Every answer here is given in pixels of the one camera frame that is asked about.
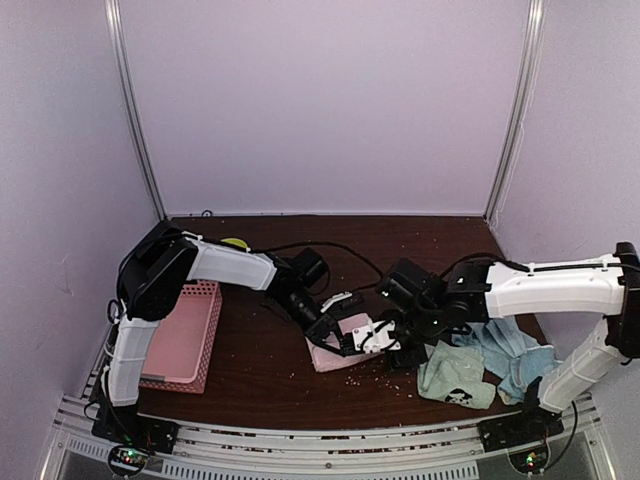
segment pink plastic basket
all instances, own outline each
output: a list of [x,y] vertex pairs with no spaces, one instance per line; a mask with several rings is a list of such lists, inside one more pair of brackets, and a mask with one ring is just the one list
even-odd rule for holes
[[221,307],[216,282],[185,285],[176,307],[153,337],[140,386],[204,393]]

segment blue towel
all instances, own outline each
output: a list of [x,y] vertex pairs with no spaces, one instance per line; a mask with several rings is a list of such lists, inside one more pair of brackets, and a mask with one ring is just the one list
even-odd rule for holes
[[471,347],[484,357],[487,370],[502,378],[498,395],[507,405],[524,401],[527,387],[559,365],[552,345],[540,346],[522,333],[514,317],[471,324],[470,335],[453,335],[459,347]]

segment pink cloth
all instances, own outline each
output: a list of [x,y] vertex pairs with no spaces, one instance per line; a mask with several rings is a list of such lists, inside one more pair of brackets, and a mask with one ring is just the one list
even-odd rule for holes
[[[344,320],[340,320],[340,328],[343,332],[350,332],[354,328],[362,327],[366,325],[369,321],[369,315],[366,313],[360,313],[358,315],[354,315],[352,317],[345,318]],[[338,346],[338,339],[331,334],[331,336],[327,339],[327,343],[334,347]],[[351,357],[341,357],[340,355],[336,355],[335,353],[327,352],[320,347],[317,347],[309,340],[307,340],[307,346],[309,347],[309,353],[311,354],[311,360],[313,361],[313,367],[316,369],[316,372],[330,372],[332,370],[339,370],[341,368],[351,367],[352,365],[356,365],[358,363],[362,363],[366,360],[371,360],[372,358],[380,355],[379,353],[369,353],[362,355],[353,355]]]

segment brown tabletop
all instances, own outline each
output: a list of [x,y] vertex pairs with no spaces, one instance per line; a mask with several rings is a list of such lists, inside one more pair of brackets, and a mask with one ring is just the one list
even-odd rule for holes
[[[255,249],[330,240],[345,243],[383,270],[399,257],[440,272],[459,257],[499,253],[484,221],[452,217],[234,217],[178,219],[211,238],[240,237]],[[323,297],[375,281],[376,275],[340,250],[318,247],[331,266]],[[259,292],[223,286],[223,307],[203,395],[142,389],[142,413],[193,422],[253,428],[347,429],[426,425],[509,411],[496,396],[489,410],[422,399],[415,373],[389,372],[384,359],[316,373],[300,328],[261,303]],[[389,308],[367,293],[371,314]],[[546,343],[533,316],[518,319]],[[487,381],[497,382],[490,374]]]

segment white wall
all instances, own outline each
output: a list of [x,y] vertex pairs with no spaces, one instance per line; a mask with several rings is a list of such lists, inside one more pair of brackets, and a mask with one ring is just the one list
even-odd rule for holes
[[[495,228],[509,257],[580,259],[640,248],[640,3],[551,2],[524,141]],[[543,316],[562,355],[593,317]],[[624,478],[636,479],[640,364],[594,388]]]
[[123,2],[167,210],[482,213],[528,3]]
[[23,480],[154,217],[103,2],[11,0],[0,17],[0,477]]

